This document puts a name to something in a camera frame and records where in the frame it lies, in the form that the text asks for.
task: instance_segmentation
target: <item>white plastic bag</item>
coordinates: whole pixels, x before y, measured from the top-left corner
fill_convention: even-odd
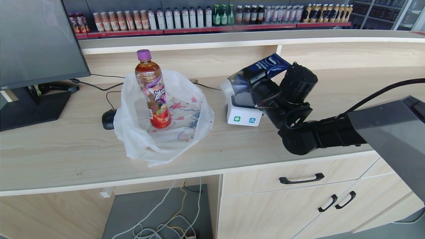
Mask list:
[[[156,129],[149,121],[144,94],[136,76],[128,74],[121,90],[121,107],[113,125],[127,157],[149,161],[149,167],[171,162],[213,128],[214,112],[204,93],[176,71],[162,71],[172,122]]]

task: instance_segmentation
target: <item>computer monitor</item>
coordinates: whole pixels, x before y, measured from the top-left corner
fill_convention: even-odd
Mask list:
[[[18,98],[0,110],[0,131],[57,120],[70,97],[34,97],[28,86],[87,76],[62,1],[0,1],[0,91]]]

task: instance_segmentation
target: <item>green glass bottle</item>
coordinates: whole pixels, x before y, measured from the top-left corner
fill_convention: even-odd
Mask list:
[[[233,4],[229,4],[229,14],[227,16],[227,24],[233,25],[234,21],[235,21],[235,18],[233,16]]]
[[[227,24],[226,4],[221,5],[221,24]]]
[[[215,26],[219,26],[220,25],[220,11],[219,11],[219,6],[218,4],[214,5],[214,25]]]

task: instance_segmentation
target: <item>monitor stand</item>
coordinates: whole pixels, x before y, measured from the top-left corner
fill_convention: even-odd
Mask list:
[[[71,92],[33,96],[28,87],[11,90],[18,101],[8,102],[0,110],[0,131],[57,120]]]

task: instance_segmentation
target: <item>red shelf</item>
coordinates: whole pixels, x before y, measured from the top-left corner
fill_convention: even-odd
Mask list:
[[[295,28],[297,24],[253,24],[253,25],[234,25],[235,30],[255,30],[255,29],[276,29],[276,28]]]
[[[88,37],[89,38],[122,37],[122,36],[159,35],[159,34],[164,34],[164,31],[163,30],[133,30],[133,31],[91,32],[91,33],[88,33]]]
[[[348,23],[297,23],[297,27],[351,26]]]
[[[181,28],[181,29],[165,29],[165,34],[173,33],[192,33],[192,32],[209,32],[209,31],[231,31],[233,26],[212,26],[199,28]]]

